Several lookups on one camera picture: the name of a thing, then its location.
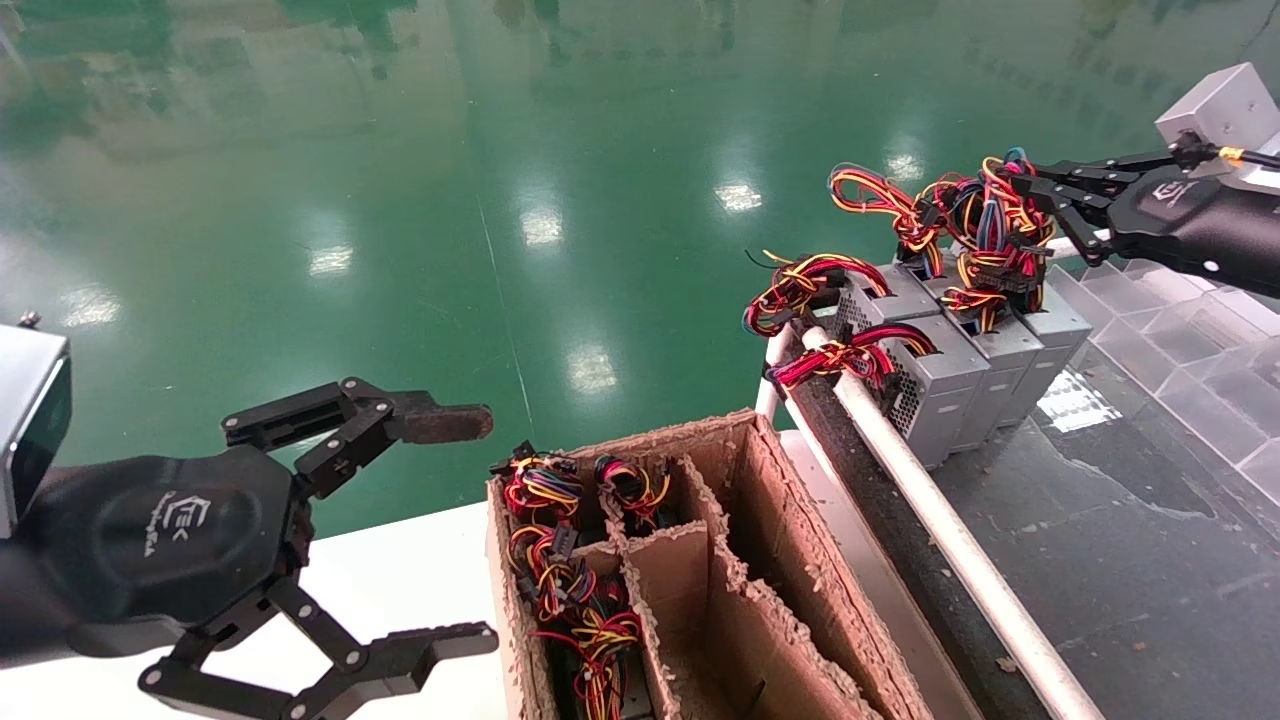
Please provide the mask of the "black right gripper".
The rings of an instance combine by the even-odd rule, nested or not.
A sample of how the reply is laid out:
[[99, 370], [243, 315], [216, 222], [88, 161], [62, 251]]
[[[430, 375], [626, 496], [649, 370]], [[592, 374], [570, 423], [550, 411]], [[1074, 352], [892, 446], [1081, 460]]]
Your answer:
[[[1115, 252], [1277, 299], [1277, 196], [1180, 172], [1211, 160], [1211, 142], [1176, 140], [1158, 152], [1036, 165], [1010, 184], [1052, 218], [1056, 258], [1100, 266]], [[1093, 196], [1123, 186], [1108, 210]]]

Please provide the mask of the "left gripper finger worn pad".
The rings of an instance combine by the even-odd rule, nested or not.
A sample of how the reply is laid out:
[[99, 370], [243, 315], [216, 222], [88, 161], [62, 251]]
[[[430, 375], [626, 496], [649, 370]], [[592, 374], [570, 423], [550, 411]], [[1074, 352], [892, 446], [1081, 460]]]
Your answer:
[[233, 413], [227, 445], [265, 454], [308, 439], [317, 445], [294, 462], [303, 495], [326, 498], [397, 442], [449, 445], [492, 433], [483, 404], [440, 405], [426, 391], [387, 391], [357, 377]]

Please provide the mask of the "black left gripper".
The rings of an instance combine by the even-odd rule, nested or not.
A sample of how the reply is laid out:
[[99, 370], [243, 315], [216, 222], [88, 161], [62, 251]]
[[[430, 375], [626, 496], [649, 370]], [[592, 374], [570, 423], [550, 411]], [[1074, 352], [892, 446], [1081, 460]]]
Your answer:
[[[20, 600], [64, 626], [195, 626], [141, 673], [140, 691], [210, 719], [348, 719], [419, 693], [438, 664], [497, 651], [486, 623], [361, 644], [297, 580], [274, 582], [294, 566], [301, 503], [291, 471], [247, 446], [55, 468], [20, 520]], [[253, 633], [251, 620], [276, 614], [329, 660], [312, 685], [289, 694], [204, 670]]]

